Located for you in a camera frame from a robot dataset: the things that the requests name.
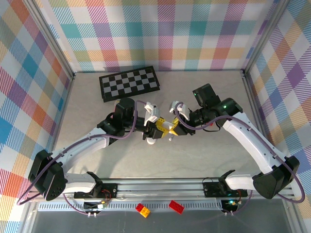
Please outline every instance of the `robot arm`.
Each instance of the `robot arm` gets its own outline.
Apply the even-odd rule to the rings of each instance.
[[[202,107],[190,113],[187,124],[192,127],[204,125],[219,116],[232,116],[216,122],[234,136],[257,163],[260,171],[243,174],[234,170],[228,171],[219,178],[219,186],[223,193],[237,189],[256,190],[267,199],[273,198],[294,178],[290,171],[278,160],[278,156],[294,173],[297,172],[299,161],[294,157],[286,157],[276,149],[250,122],[242,108],[231,98],[220,101],[209,84],[193,91]]]
[[[251,124],[242,108],[231,98],[220,101],[209,84],[193,91],[201,109],[190,111],[186,105],[177,106],[174,101],[170,112],[181,116],[172,123],[160,117],[159,110],[152,104],[145,104],[147,110],[145,118],[137,117],[134,131],[143,132],[143,139],[159,139],[168,133],[173,135],[194,135],[195,128],[188,128],[181,124],[183,120],[191,127],[207,124],[219,116],[233,116],[232,120],[217,120],[217,124],[233,135],[241,145],[250,153],[259,166],[260,171],[254,174],[243,174],[231,170],[219,178],[219,188],[223,193],[237,189],[257,190],[263,197],[271,199],[281,189],[287,186],[293,177],[284,165],[275,158],[281,158],[295,173],[299,167],[299,161],[294,157],[287,158],[285,154],[273,147],[262,134]],[[105,148],[117,139],[106,137],[105,134],[124,136],[125,130],[133,127],[134,101],[123,98],[116,105],[115,112],[100,122],[86,136],[83,142],[73,143],[66,149],[55,150],[47,153],[40,151],[34,160],[29,174],[29,180],[37,177],[40,171],[56,156],[60,155],[35,184],[36,189],[45,200],[53,200],[62,193],[83,192],[90,197],[100,197],[106,189],[102,181],[92,172],[86,174],[70,174],[68,171],[77,160],[88,156],[93,152]]]

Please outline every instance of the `plaid wallpaper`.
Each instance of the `plaid wallpaper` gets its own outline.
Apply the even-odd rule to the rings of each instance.
[[[76,71],[240,69],[278,0],[36,0]]]
[[[310,13],[311,0],[290,1],[251,70],[251,82],[269,140],[300,161],[307,198],[299,209],[311,232]]]
[[[22,0],[0,0],[0,233],[17,231],[35,154],[51,148],[69,77]]]

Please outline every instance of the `yellow lego brick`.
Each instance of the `yellow lego brick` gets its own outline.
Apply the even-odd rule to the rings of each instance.
[[[179,124],[178,118],[175,118],[175,119],[173,120],[172,124],[173,124],[174,126],[171,128],[170,133],[172,133],[172,134],[178,136],[178,134],[174,131],[174,129],[176,128],[176,126]]]
[[[165,129],[164,127],[162,127],[163,123],[165,122],[166,120],[163,119],[163,118],[159,118],[155,125],[157,127],[158,130],[162,131],[163,134],[162,134],[162,138],[165,137],[168,133],[169,133],[169,130]]]
[[[150,210],[147,209],[146,207],[142,208],[142,210],[140,211],[140,214],[143,215],[144,217],[148,217],[148,215],[150,214]]]

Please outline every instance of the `gray floor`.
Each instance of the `gray floor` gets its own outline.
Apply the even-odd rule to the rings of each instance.
[[[101,97],[100,73],[77,74],[56,148],[68,146],[86,135],[114,110],[114,102]],[[133,97],[149,101],[161,110],[161,116],[172,121],[168,112],[174,100],[190,109],[199,108],[192,90],[210,83],[219,97],[231,97],[244,109],[254,124],[249,100],[239,71],[157,72],[161,90]],[[144,116],[143,106],[139,115]],[[73,173],[95,172],[99,177],[206,177],[220,176],[230,169],[251,172],[256,163],[237,140],[224,129],[217,133],[197,132],[194,136],[168,137],[148,145],[141,133],[119,140],[108,148],[80,160]]]
[[[289,233],[282,201],[251,200],[236,216],[220,211],[150,213],[108,211],[97,218],[66,212],[38,212],[32,233]]]

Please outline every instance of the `chessboard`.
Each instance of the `chessboard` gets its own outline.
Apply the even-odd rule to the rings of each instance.
[[[104,102],[160,90],[153,66],[99,77]]]

